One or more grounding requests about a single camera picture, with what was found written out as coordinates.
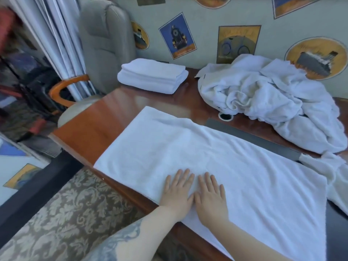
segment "tattooed arm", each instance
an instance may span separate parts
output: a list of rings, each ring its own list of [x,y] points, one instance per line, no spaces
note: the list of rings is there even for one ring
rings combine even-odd
[[[159,204],[149,215],[118,231],[90,252],[83,261],[150,261],[173,225],[185,218],[193,203],[188,198],[194,175],[179,170],[172,184],[166,178]]]

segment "chair backrest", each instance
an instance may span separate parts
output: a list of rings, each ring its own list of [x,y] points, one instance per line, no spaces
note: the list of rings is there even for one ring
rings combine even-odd
[[[88,1],[81,9],[79,34],[93,86],[105,94],[113,91],[121,65],[136,58],[128,14],[111,1]]]

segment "tattoo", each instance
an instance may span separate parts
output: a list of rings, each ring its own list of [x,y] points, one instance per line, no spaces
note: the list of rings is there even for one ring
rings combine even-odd
[[[119,242],[128,242],[140,234],[142,219],[128,225],[114,235],[107,238],[89,253],[83,261],[117,261],[116,247]]]

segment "chair armrest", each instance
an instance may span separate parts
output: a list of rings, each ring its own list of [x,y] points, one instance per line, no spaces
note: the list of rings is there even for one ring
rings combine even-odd
[[[52,100],[56,101],[57,103],[64,105],[66,107],[70,107],[73,105],[75,102],[72,102],[70,100],[65,100],[60,96],[60,91],[69,85],[79,82],[79,81],[89,81],[89,76],[87,74],[77,76],[74,78],[70,78],[67,80],[63,80],[59,83],[57,83],[55,86],[52,87],[49,91],[49,96],[52,98]]]

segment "gray seat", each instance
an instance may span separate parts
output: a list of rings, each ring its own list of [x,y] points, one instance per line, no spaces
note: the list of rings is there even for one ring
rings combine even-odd
[[[101,94],[108,94],[118,86],[117,73],[121,65],[136,57],[129,16],[111,1],[90,0],[81,9],[78,27],[89,80]],[[65,82],[67,86],[71,84],[69,80]],[[54,94],[51,97],[59,102],[59,94]],[[70,121],[101,97],[95,95],[74,103],[61,115],[58,126]]]

